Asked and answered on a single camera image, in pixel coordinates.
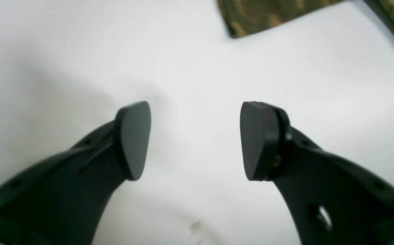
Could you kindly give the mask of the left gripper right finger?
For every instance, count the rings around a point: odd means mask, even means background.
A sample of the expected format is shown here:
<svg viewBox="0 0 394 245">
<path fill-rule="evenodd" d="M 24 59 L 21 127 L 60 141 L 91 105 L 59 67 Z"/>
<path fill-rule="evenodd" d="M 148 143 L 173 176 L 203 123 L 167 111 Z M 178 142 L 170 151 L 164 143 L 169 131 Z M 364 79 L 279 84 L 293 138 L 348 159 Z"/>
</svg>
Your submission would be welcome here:
<svg viewBox="0 0 394 245">
<path fill-rule="evenodd" d="M 321 149 L 281 108 L 244 102 L 239 121 L 246 177 L 275 184 L 303 245 L 394 245 L 394 186 Z"/>
</svg>

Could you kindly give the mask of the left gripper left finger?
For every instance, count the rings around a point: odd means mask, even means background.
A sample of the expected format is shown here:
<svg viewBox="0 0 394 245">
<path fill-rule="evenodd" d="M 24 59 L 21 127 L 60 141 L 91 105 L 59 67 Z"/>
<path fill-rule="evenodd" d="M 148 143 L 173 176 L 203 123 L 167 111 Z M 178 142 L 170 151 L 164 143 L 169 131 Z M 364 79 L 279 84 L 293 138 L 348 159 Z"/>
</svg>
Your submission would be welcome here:
<svg viewBox="0 0 394 245">
<path fill-rule="evenodd" d="M 67 151 L 3 183 L 0 244 L 91 245 L 115 190 L 141 177 L 150 130 L 149 103 L 129 104 Z"/>
</svg>

